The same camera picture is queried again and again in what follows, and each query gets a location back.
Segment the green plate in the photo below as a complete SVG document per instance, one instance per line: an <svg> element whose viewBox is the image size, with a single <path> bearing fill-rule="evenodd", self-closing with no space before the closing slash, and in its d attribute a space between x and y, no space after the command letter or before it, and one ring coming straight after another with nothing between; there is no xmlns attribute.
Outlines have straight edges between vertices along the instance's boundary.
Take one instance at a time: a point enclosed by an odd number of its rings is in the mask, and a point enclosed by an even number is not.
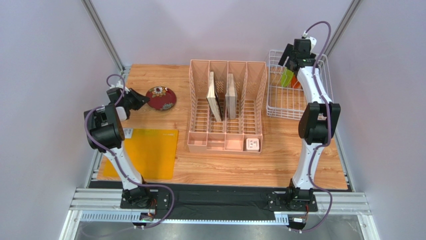
<svg viewBox="0 0 426 240"><path fill-rule="evenodd" d="M294 72L284 67L281 75L280 84L283 88L287 88L291 83L294 76Z"/></svg>

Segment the red floral plate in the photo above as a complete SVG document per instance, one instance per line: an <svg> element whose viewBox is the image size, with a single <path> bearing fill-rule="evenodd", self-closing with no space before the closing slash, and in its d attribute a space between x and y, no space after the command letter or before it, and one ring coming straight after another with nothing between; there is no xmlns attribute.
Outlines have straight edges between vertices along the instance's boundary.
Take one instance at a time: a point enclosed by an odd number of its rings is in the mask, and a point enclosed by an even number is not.
<svg viewBox="0 0 426 240"><path fill-rule="evenodd" d="M176 94L168 87L155 86L146 92L149 98L147 103L151 108L158 111L166 111L174 107L177 103Z"/></svg>

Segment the orange plate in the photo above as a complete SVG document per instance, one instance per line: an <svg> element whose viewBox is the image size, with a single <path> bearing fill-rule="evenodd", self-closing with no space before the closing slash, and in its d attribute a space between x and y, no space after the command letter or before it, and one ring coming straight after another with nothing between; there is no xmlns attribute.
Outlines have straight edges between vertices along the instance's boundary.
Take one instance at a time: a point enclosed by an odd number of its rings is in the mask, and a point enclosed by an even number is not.
<svg viewBox="0 0 426 240"><path fill-rule="evenodd" d="M292 76L290 86L293 89L300 89L301 88L301 83L298 81L298 79L297 79L297 77L295 75Z"/></svg>

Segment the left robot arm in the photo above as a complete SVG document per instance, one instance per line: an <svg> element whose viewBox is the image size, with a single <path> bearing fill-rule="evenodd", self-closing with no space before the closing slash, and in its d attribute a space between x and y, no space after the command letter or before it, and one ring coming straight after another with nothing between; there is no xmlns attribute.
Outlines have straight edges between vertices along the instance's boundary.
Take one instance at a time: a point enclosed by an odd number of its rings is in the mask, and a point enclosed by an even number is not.
<svg viewBox="0 0 426 240"><path fill-rule="evenodd" d="M122 121L128 120L130 111L139 110L150 98L120 87L113 87L106 93L109 104L84 112L88 143L110 160L121 179L124 201L133 207L148 208L153 202L152 194L124 148Z"/></svg>

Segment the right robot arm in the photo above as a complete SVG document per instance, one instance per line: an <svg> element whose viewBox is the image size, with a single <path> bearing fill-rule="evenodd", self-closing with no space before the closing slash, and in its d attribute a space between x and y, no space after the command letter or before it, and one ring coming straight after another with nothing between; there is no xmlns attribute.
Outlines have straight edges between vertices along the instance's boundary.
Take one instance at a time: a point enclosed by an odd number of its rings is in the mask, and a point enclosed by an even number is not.
<svg viewBox="0 0 426 240"><path fill-rule="evenodd" d="M335 134L341 112L341 106L332 101L322 83L318 60L312 53L315 44L313 37L296 38L286 46L278 63L296 74L307 100L298 124L302 140L299 163L286 189L285 201L291 208L313 201L313 181L320 156Z"/></svg>

